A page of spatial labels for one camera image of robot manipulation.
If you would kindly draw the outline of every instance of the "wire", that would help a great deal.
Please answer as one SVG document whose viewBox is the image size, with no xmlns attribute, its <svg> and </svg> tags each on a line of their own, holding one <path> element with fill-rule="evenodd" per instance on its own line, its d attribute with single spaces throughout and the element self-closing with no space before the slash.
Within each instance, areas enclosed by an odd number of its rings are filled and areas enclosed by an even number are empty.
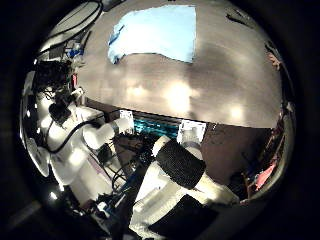
<svg viewBox="0 0 320 240">
<path fill-rule="evenodd" d="M 117 191 L 117 190 L 115 189 L 115 186 L 114 186 L 116 180 L 119 178 L 119 177 L 117 177 L 117 175 L 119 175 L 119 172 L 120 172 L 121 170 L 123 170 L 123 168 L 125 168 L 126 166 L 128 166 L 129 164 L 131 164 L 131 161 L 129 161 L 129 162 L 127 162 L 126 164 L 124 164 L 122 167 L 120 167 L 120 168 L 115 172 L 115 174 L 114 174 L 114 176 L 113 176 L 113 178 L 112 178 L 112 182 L 111 182 L 112 190 L 113 190 L 114 192 Z"/>
<path fill-rule="evenodd" d="M 52 153 L 52 154 L 56 154 L 56 153 L 60 152 L 61 149 L 64 148 L 64 146 L 67 144 L 67 142 L 69 141 L 69 139 L 72 137 L 72 135 L 73 135 L 78 129 L 80 129 L 80 128 L 83 127 L 84 125 L 93 123 L 95 120 L 97 120 L 97 119 L 99 119 L 99 118 L 101 118 L 101 117 L 103 117 L 103 116 L 99 116 L 99 117 L 96 117 L 96 118 L 94 118 L 94 119 L 92 119 L 92 120 L 85 121 L 85 122 L 82 122 L 82 123 L 78 124 L 75 128 L 73 128 L 73 129 L 71 130 L 71 132 L 69 133 L 69 135 L 65 138 L 65 140 L 62 142 L 62 144 L 61 144 L 58 148 L 56 148 L 55 150 L 52 150 L 52 149 L 49 148 L 49 146 L 47 146 L 48 152 L 50 152 L 50 153 Z"/>
<path fill-rule="evenodd" d="M 48 147 L 48 136 L 49 136 L 49 131 L 50 131 L 50 128 L 51 128 L 51 126 L 52 126 L 52 124 L 53 124 L 53 119 L 51 120 L 51 123 L 50 123 L 50 125 L 49 125 L 49 127 L 48 127 L 48 129 L 47 129 L 47 131 L 46 131 L 46 134 L 45 134 L 45 136 L 44 136 L 44 144 Z"/>
<path fill-rule="evenodd" d="M 90 13 L 89 16 L 85 17 L 80 23 L 78 23 L 78 24 L 76 24 L 76 25 L 74 25 L 74 26 L 72 26 L 72 27 L 69 27 L 69 28 L 67 28 L 67 29 L 65 29 L 65 30 L 63 30 L 63 31 L 57 32 L 57 33 L 49 36 L 47 39 L 45 39 L 45 41 L 47 41 L 47 40 L 49 40 L 49 39 L 51 39 L 51 38 L 53 38 L 53 37 L 56 37 L 56 36 L 58 36 L 58 35 L 64 34 L 64 33 L 68 32 L 68 31 L 70 31 L 70 30 L 72 30 L 72 29 L 80 26 L 82 23 L 84 23 L 84 22 L 87 21 L 89 18 L 91 18 L 91 17 L 99 10 L 99 8 L 101 7 L 101 3 L 100 3 L 100 2 L 97 2 L 97 1 L 90 1 L 90 2 L 95 2 L 95 3 L 97 3 L 97 7 L 96 7 L 96 9 L 94 9 L 94 11 L 93 11 L 92 13 Z"/>
<path fill-rule="evenodd" d="M 100 11 L 99 13 L 97 14 L 97 16 L 95 17 L 95 19 L 92 20 L 92 22 L 90 24 L 88 24 L 86 27 L 84 27 L 81 31 L 75 33 L 74 35 L 72 35 L 71 37 L 67 38 L 66 40 L 60 42 L 60 43 L 57 43 L 57 44 L 54 44 L 54 45 L 51 45 L 49 48 L 39 52 L 37 54 L 37 57 L 41 56 L 42 54 L 44 54 L 45 52 L 48 52 L 48 51 L 51 51 L 52 49 L 55 49 L 57 47 L 59 47 L 60 45 L 62 44 L 65 44 L 67 42 L 69 42 L 71 39 L 75 38 L 76 36 L 78 36 L 80 33 L 82 33 L 83 31 L 87 30 L 88 28 L 90 28 L 94 22 L 98 19 L 98 17 L 100 16 L 100 13 L 102 12 L 102 4 L 100 4 L 101 8 L 100 8 Z"/>
<path fill-rule="evenodd" d="M 82 9 L 84 9 L 87 5 L 89 4 L 89 2 L 87 2 L 82 8 L 80 8 L 78 11 L 76 11 L 74 14 L 72 14 L 70 17 L 66 18 L 64 21 L 61 20 L 61 22 L 59 22 L 57 25 L 61 25 L 62 23 L 64 23 L 65 21 L 69 20 L 70 18 L 72 18 L 74 15 L 76 15 L 77 13 L 79 13 Z"/>
</svg>

